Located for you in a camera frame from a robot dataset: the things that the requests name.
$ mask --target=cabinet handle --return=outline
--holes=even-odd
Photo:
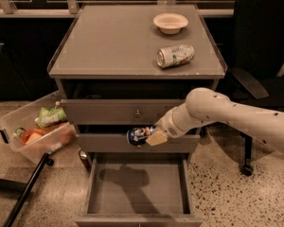
[[[136,110],[135,113],[134,113],[134,117],[140,118],[140,117],[142,117],[142,113],[139,110]]]

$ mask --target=terrazzo floor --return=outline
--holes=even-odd
[[[0,102],[0,117],[27,102]],[[77,226],[84,209],[89,173],[73,144],[52,155],[15,220],[14,227]],[[195,216],[207,226],[284,226],[284,156],[255,144],[254,174],[240,174],[244,142],[223,125],[207,128],[192,154],[188,172]],[[35,165],[11,151],[0,136],[0,178],[27,182]],[[0,226],[18,194],[0,190]]]

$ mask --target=clear plastic container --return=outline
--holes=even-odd
[[[13,151],[22,153],[35,164],[39,163],[44,153],[51,154],[69,144],[75,138],[76,132],[74,126],[68,122],[24,146],[21,138],[15,133],[19,128],[27,131],[38,128],[35,118],[41,108],[53,108],[56,101],[60,100],[59,92],[55,92],[0,118],[0,132],[4,141]]]

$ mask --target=gray table top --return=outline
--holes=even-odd
[[[153,23],[161,13],[186,16],[188,26],[163,34]],[[162,47],[192,44],[193,60],[160,68]],[[49,75],[56,79],[221,79],[219,60],[193,5],[88,5],[73,27]]]

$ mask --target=white robotic arm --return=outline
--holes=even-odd
[[[146,142],[159,145],[214,122],[227,124],[284,154],[284,113],[235,103],[206,88],[192,90],[185,103],[168,111],[155,123]]]

